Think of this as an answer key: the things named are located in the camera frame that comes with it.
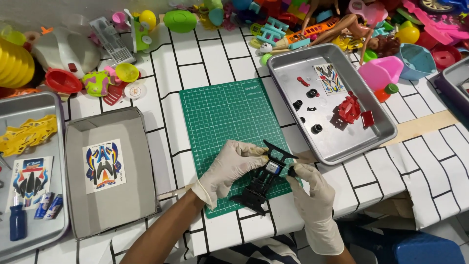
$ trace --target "blue screwdriver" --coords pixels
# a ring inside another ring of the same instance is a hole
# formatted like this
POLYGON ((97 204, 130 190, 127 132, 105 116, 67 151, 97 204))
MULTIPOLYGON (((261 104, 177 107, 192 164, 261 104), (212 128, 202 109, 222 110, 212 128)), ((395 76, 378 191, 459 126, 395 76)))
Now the blue screwdriver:
POLYGON ((13 196, 13 206, 10 206, 10 241, 17 241, 26 237, 26 212, 20 204, 19 197, 13 196))

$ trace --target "striped shirt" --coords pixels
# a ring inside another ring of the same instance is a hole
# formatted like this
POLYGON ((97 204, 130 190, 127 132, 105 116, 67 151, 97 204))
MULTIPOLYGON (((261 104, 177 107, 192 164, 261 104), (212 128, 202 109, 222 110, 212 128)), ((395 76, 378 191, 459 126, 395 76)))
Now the striped shirt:
POLYGON ((199 264, 299 264, 296 244, 289 234, 245 243, 203 255, 199 264))

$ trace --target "latex glove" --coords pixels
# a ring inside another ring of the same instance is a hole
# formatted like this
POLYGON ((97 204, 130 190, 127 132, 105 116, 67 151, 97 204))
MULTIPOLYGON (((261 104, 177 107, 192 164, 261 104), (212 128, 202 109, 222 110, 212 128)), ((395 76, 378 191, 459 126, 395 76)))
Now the latex glove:
POLYGON ((235 180, 267 163, 269 158, 262 155, 267 150, 251 143, 227 140, 210 168, 195 182, 192 191, 209 209, 214 209, 217 199, 228 195, 235 180))
POLYGON ((293 163, 298 177, 310 184, 308 195, 297 179, 287 176, 293 191, 296 209, 304 220, 306 239, 314 252, 320 255, 339 255, 344 242, 337 224, 332 219, 335 190, 319 171, 312 166, 293 163))

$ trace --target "sticker sheet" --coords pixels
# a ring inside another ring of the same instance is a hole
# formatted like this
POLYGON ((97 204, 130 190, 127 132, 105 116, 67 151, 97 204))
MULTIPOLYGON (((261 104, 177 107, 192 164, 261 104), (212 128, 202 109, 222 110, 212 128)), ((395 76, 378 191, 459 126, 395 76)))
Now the sticker sheet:
POLYGON ((83 148, 86 194, 126 183, 119 139, 83 148))
POLYGON ((53 156, 15 160, 8 190, 6 212, 13 205, 13 196, 19 197, 24 210, 36 209, 42 194, 49 192, 53 156))
POLYGON ((321 83, 327 95, 347 92, 332 63, 314 65, 313 68, 318 74, 319 79, 321 79, 321 83))

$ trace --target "metal tray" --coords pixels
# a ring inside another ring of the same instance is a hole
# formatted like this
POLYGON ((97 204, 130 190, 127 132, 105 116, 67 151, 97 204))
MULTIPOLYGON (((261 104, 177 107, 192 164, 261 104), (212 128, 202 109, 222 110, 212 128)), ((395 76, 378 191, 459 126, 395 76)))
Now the metal tray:
POLYGON ((50 141, 37 147, 29 148, 21 155, 12 155, 5 158, 11 166, 16 159, 53 156, 52 173, 50 178, 50 191, 63 195, 63 206, 56 219, 33 220, 35 210, 27 210, 27 237, 11 242, 9 230, 10 213, 5 213, 9 185, 12 171, 2 166, 0 180, 5 186, 0 189, 0 262, 15 257, 24 252, 37 249, 62 237, 69 225, 67 193, 65 189, 65 157, 64 157, 64 122, 59 97, 51 92, 33 93, 9 99, 0 100, 0 135, 3 135, 6 126, 19 127, 27 119, 40 119, 45 115, 57 116, 57 133, 50 137, 50 141))
POLYGON ((435 84, 469 118, 469 93, 462 87, 469 83, 469 57, 444 69, 435 84))
POLYGON ((397 135, 397 128, 391 118, 336 45, 328 43, 276 55, 268 60, 267 67, 306 142, 321 163, 341 163, 397 135), (319 78, 313 69, 314 65, 326 63, 333 64, 347 91, 352 91, 358 97, 361 111, 371 110, 375 121, 373 126, 363 127, 361 118, 354 124, 341 123, 338 120, 338 114, 335 112, 348 94, 345 92, 326 95, 321 81, 316 80, 319 78), (303 86, 297 77, 301 77, 310 86, 303 86), (319 97, 309 98, 306 95, 312 88, 319 92, 319 97), (293 107, 297 100, 303 102, 298 111, 293 107), (317 110, 307 111, 307 107, 316 107, 317 110), (322 132, 314 134, 311 131, 315 124, 322 125, 322 132))

